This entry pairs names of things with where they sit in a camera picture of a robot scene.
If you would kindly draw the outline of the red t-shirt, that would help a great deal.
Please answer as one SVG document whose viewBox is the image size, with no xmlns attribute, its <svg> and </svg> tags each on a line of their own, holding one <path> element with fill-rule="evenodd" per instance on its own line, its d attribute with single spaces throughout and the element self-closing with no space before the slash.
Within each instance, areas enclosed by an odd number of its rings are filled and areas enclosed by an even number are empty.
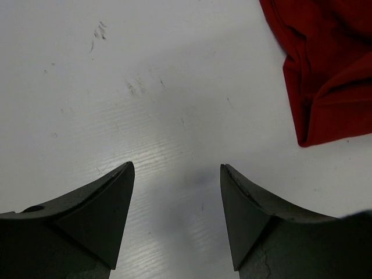
<svg viewBox="0 0 372 279">
<path fill-rule="evenodd" d="M 286 53 L 298 144 L 371 133 L 371 2 L 261 1 Z"/>
</svg>

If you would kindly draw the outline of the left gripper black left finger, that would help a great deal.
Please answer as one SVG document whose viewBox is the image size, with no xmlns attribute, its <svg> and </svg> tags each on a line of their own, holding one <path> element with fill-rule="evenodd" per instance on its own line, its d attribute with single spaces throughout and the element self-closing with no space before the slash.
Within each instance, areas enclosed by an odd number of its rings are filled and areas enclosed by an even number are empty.
<svg viewBox="0 0 372 279">
<path fill-rule="evenodd" d="M 134 165 L 126 162 L 51 201 L 1 214 L 1 277 L 108 278 L 134 179 Z"/>
</svg>

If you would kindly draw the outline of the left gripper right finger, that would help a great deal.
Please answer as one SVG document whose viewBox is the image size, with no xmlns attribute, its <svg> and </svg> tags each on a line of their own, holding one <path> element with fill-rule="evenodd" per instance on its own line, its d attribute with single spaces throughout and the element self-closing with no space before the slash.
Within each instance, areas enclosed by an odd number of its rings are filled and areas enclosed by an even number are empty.
<svg viewBox="0 0 372 279">
<path fill-rule="evenodd" d="M 220 189 L 241 278 L 370 278 L 371 211 L 334 218 L 280 198 L 228 164 Z"/>
</svg>

